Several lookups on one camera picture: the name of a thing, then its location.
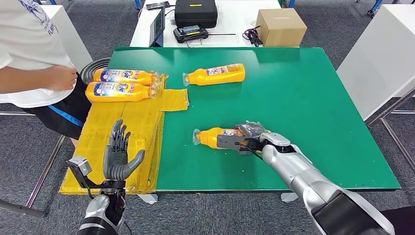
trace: orange bottle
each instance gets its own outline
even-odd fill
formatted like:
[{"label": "orange bottle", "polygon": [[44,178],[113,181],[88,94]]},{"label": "orange bottle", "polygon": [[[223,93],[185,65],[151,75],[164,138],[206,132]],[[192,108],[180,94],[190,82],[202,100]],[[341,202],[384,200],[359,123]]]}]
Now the orange bottle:
[{"label": "orange bottle", "polygon": [[183,73],[185,86],[195,84],[198,86],[242,82],[245,79],[245,68],[242,64],[233,64],[210,69],[198,69],[189,74]]},{"label": "orange bottle", "polygon": [[207,131],[195,129],[193,131],[193,144],[198,145],[201,143],[211,148],[222,149],[217,146],[218,135],[243,136],[242,132],[238,129],[222,129],[219,127],[213,127]]},{"label": "orange bottle", "polygon": [[97,69],[93,73],[93,81],[140,83],[145,86],[150,86],[159,81],[159,75],[141,70]]},{"label": "orange bottle", "polygon": [[91,82],[86,95],[92,102],[141,101],[156,98],[159,91],[156,84],[147,87],[139,83]]}]

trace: screen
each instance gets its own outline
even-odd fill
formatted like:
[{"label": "screen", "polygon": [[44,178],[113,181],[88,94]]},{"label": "screen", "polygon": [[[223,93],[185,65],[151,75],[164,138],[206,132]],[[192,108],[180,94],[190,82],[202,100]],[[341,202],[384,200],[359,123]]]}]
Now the screen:
[{"label": "screen", "polygon": [[156,16],[150,26],[150,47],[158,39],[164,30],[164,8],[161,9],[159,14]]}]

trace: green table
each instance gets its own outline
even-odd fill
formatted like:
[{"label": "green table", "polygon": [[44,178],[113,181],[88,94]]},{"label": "green table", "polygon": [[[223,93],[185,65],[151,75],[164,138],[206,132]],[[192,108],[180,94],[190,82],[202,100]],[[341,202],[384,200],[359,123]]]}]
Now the green table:
[{"label": "green table", "polygon": [[400,188],[385,158],[321,48],[116,48],[110,68],[169,74],[242,63],[242,83],[188,86],[189,109],[166,112],[156,191],[286,190],[253,155],[192,144],[195,128],[259,121],[297,144],[344,188]]}]

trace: dish soap bottle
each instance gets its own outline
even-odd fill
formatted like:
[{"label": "dish soap bottle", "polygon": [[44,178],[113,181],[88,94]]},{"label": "dish soap bottle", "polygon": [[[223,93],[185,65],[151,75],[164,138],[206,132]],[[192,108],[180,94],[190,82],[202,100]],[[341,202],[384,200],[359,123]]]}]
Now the dish soap bottle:
[{"label": "dish soap bottle", "polygon": [[93,73],[94,82],[129,82],[150,86],[159,82],[159,75],[141,70],[97,69]]},{"label": "dish soap bottle", "polygon": [[238,129],[222,129],[219,127],[213,127],[207,131],[200,131],[195,129],[193,131],[193,144],[204,144],[211,148],[222,149],[217,146],[217,136],[218,135],[235,135],[235,136],[244,136],[243,133]]},{"label": "dish soap bottle", "polygon": [[189,74],[183,73],[185,86],[195,84],[198,86],[242,82],[245,79],[245,68],[242,64],[233,64],[210,69],[198,69]]},{"label": "dish soap bottle", "polygon": [[147,87],[139,83],[91,82],[86,91],[92,102],[141,101],[156,98],[160,93],[157,84]]}]

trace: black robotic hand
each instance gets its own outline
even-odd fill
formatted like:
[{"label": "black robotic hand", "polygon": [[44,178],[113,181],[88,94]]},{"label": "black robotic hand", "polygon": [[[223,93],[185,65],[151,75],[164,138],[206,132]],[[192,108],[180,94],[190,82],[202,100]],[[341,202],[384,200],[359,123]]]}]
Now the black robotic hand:
[{"label": "black robotic hand", "polygon": [[129,163],[127,156],[128,138],[131,132],[124,136],[126,125],[122,125],[122,119],[116,121],[111,131],[110,140],[104,153],[102,169],[107,180],[126,180],[144,159],[145,150],[140,150]]}]

